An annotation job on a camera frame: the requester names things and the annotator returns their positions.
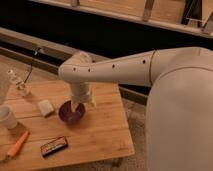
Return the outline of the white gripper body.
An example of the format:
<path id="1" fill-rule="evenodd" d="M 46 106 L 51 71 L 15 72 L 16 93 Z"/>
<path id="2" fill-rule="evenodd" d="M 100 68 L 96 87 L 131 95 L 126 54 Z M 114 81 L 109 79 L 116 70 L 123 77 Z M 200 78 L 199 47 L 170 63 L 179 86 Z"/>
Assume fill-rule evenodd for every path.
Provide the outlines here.
<path id="1" fill-rule="evenodd" d="M 70 89 L 71 99 L 76 103 L 87 103 L 91 100 L 92 94 L 88 83 L 72 83 Z"/>

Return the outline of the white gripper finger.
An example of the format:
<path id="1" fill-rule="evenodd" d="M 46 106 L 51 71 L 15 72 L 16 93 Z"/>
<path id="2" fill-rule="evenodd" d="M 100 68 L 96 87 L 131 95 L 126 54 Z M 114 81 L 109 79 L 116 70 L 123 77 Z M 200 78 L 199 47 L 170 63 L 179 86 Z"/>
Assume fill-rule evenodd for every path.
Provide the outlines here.
<path id="1" fill-rule="evenodd" d="M 96 102 L 94 98 L 91 98 L 86 104 L 87 106 L 96 107 Z"/>
<path id="2" fill-rule="evenodd" d="M 71 109 L 73 111 L 75 111 L 77 109 L 77 107 L 78 107 L 79 104 L 80 103 L 76 102 L 75 100 L 71 100 Z"/>

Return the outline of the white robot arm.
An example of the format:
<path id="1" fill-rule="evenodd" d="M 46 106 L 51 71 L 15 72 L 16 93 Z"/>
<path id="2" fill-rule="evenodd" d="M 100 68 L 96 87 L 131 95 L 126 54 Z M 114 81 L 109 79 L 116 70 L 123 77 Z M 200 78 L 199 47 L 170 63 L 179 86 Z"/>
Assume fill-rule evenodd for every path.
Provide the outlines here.
<path id="1" fill-rule="evenodd" d="M 75 103 L 92 100 L 91 82 L 149 87 L 148 171 L 213 171 L 213 50 L 170 48 L 100 62 L 80 51 L 58 75 Z"/>

